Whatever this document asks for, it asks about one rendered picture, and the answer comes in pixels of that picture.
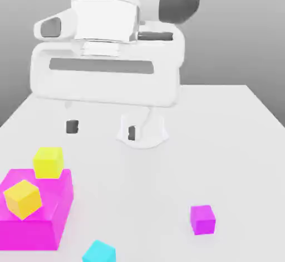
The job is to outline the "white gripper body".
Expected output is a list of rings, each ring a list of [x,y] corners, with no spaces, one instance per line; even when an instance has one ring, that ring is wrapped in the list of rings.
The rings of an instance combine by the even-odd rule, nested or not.
[[[30,87],[43,98],[169,107],[184,55],[183,40],[42,42],[32,51]]]

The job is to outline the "small yellow cube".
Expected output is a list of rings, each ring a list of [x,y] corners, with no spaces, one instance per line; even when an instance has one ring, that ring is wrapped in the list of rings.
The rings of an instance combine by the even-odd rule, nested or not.
[[[61,147],[40,147],[33,157],[37,179],[59,179],[64,168]]]

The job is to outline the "small orange cube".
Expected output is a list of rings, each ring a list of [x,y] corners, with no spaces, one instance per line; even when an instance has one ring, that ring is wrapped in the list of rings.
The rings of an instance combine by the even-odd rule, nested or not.
[[[42,207],[39,188],[25,179],[6,189],[3,194],[7,208],[20,220]]]

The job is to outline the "small magenta cube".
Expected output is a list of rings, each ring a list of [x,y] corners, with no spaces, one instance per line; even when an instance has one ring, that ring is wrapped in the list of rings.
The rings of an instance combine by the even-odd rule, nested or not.
[[[192,206],[190,208],[190,223],[194,235],[213,234],[216,218],[210,205]]]

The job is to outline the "small cyan cube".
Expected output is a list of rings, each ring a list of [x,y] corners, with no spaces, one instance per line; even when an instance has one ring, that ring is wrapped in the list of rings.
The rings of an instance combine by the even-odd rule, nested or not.
[[[116,250],[112,246],[96,240],[83,255],[82,262],[116,262]]]

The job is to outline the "large magenta box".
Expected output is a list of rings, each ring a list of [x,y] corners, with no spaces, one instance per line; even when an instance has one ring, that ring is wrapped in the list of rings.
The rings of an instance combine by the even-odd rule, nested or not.
[[[40,191],[42,207],[25,220],[11,213],[3,192],[27,180]],[[58,179],[36,179],[33,169],[11,169],[0,183],[0,250],[57,250],[73,201],[70,169]]]

